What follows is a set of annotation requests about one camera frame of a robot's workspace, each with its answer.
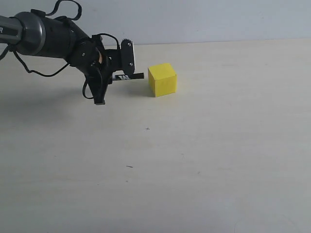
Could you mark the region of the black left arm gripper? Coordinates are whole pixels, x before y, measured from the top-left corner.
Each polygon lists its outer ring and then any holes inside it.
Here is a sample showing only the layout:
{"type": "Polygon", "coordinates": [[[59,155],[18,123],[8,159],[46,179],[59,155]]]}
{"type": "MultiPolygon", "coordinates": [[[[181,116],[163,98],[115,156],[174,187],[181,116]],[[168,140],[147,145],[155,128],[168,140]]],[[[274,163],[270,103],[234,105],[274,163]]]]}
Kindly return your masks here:
{"type": "Polygon", "coordinates": [[[107,33],[79,39],[65,60],[71,67],[75,67],[84,75],[90,76],[88,86],[96,105],[105,105],[108,78],[104,74],[111,74],[121,69],[126,75],[132,75],[135,72],[133,41],[127,38],[123,39],[120,47],[118,39],[107,33]],[[102,43],[103,36],[114,39],[117,48],[105,49],[102,43]]]}

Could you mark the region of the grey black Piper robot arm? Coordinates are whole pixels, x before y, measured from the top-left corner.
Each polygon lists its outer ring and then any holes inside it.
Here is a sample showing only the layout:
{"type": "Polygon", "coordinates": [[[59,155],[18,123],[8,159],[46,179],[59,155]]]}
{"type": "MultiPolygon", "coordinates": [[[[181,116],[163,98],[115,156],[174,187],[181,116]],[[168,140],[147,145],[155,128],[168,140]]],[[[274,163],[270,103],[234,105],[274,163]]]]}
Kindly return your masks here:
{"type": "Polygon", "coordinates": [[[117,42],[116,49],[105,49],[103,34],[88,36],[66,16],[48,18],[45,12],[32,10],[13,17],[0,18],[0,42],[7,47],[0,56],[11,51],[25,66],[20,55],[60,58],[85,76],[83,88],[89,88],[96,105],[105,104],[105,94],[112,83],[113,73],[135,72],[135,54],[132,40],[117,42]]]}

